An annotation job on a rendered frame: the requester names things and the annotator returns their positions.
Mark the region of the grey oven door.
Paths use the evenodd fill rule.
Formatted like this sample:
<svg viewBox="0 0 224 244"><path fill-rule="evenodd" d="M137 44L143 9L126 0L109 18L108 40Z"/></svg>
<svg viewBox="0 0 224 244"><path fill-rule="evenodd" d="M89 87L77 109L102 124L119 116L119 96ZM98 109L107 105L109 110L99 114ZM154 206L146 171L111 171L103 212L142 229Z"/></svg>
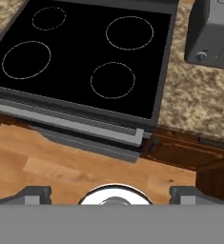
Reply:
<svg viewBox="0 0 224 244"><path fill-rule="evenodd" d="M99 138L93 135L85 135L83 133L53 127L43 128L31 126L31 128L40 132L52 142L91 153L99 153L115 159L135 163L140 155L140 148L138 147Z"/></svg>

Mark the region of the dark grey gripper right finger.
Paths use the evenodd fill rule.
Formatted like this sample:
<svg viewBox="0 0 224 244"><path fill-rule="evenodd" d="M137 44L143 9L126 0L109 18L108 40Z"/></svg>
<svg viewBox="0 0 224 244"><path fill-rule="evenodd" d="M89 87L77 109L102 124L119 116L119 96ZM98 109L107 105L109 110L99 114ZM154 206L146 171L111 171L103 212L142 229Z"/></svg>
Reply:
<svg viewBox="0 0 224 244"><path fill-rule="evenodd" d="M208 196L193 186L171 186L170 187L170 203L178 205L209 205L224 204L224 200L220 200Z"/></svg>

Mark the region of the dark grey toaster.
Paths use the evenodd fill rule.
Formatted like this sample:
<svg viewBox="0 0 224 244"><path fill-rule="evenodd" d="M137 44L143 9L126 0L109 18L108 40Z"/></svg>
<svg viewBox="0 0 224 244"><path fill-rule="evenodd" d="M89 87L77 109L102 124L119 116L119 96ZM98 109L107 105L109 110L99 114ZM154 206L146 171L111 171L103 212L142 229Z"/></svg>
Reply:
<svg viewBox="0 0 224 244"><path fill-rule="evenodd" d="M224 0L194 0L184 60L189 64L224 69Z"/></svg>

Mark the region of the white round disc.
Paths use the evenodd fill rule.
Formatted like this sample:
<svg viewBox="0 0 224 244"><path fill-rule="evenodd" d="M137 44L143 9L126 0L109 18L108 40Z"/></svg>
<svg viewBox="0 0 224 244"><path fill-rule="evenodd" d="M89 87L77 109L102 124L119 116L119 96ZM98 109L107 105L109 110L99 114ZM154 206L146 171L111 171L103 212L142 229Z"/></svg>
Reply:
<svg viewBox="0 0 224 244"><path fill-rule="evenodd" d="M111 183L100 185L87 192L79 205L152 205L152 201L137 188Z"/></svg>

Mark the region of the black glass hob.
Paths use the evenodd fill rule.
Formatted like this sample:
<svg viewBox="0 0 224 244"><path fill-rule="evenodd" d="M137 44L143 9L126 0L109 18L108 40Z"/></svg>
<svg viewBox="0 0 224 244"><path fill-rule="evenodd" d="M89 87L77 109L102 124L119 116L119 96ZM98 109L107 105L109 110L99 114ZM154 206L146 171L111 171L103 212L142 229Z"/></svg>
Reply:
<svg viewBox="0 0 224 244"><path fill-rule="evenodd" d="M25 0L0 34L0 97L150 130L178 0Z"/></svg>

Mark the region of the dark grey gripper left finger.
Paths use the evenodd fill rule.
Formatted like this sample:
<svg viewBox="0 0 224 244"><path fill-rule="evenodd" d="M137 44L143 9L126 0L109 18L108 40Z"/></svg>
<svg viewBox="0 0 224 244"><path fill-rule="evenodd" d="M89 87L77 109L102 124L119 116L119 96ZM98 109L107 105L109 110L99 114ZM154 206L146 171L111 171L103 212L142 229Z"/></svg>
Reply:
<svg viewBox="0 0 224 244"><path fill-rule="evenodd" d="M50 205L50 186L27 186L19 193L0 199L0 204Z"/></svg>

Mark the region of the brown wooden drawer front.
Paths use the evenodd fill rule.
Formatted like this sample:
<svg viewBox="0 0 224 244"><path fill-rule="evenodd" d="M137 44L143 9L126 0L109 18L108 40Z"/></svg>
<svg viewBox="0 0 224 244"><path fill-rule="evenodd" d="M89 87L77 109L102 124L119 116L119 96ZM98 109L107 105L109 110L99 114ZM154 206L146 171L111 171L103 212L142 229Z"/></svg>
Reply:
<svg viewBox="0 0 224 244"><path fill-rule="evenodd" d="M144 158L187 170L224 166L224 149L206 144L196 135L156 128L143 146Z"/></svg>

